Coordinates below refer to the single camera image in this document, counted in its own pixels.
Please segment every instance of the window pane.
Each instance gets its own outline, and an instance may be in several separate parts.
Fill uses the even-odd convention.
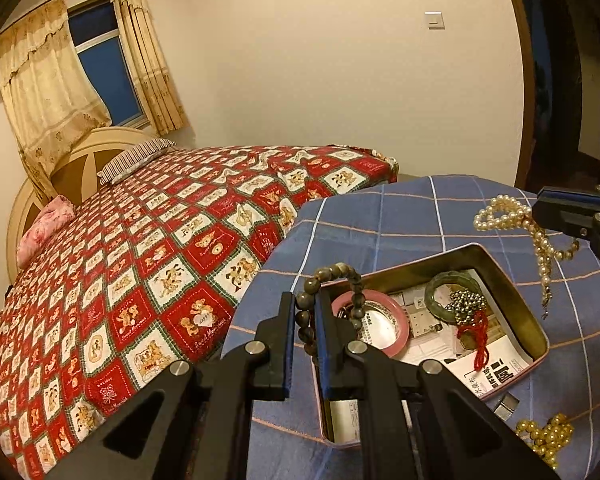
[[[69,17],[69,30],[75,46],[117,28],[118,22],[111,2],[105,2]]]
[[[78,54],[87,77],[102,97],[113,126],[124,124],[142,113],[129,81],[120,40],[111,38]]]

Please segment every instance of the metal bolt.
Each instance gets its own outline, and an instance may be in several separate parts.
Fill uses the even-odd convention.
[[[368,346],[364,341],[349,341],[349,344],[347,345],[347,349],[352,354],[363,354],[366,352],[367,348]]]
[[[262,341],[249,341],[244,349],[247,351],[247,354],[256,355],[261,354],[265,351],[267,346]]]
[[[427,359],[422,363],[422,369],[429,375],[438,375],[442,371],[442,364],[435,359]]]
[[[169,371],[175,375],[175,376],[179,376],[179,375],[184,375],[189,371],[189,368],[191,368],[189,366],[189,363],[187,363],[186,361],[176,361],[174,363],[171,363],[171,366],[169,367]]]

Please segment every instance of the light switch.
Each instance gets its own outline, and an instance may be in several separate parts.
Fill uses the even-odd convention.
[[[429,28],[445,28],[445,22],[442,20],[442,12],[425,12],[424,18]]]

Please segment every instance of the red checkered bedspread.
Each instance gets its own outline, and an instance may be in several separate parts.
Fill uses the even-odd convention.
[[[41,478],[179,358],[207,358],[308,200],[395,181],[345,147],[168,153],[101,189],[0,313],[0,444]]]

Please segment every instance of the striped pillow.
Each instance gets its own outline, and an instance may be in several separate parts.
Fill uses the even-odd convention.
[[[104,186],[117,176],[122,176],[123,173],[125,173],[125,176],[122,176],[122,178],[129,176],[131,174],[129,170],[133,172],[142,168],[142,166],[154,160],[155,157],[151,157],[152,155],[158,152],[163,153],[167,148],[175,145],[176,143],[169,139],[150,139],[117,154],[102,168],[102,171],[97,173],[100,177],[100,185]]]

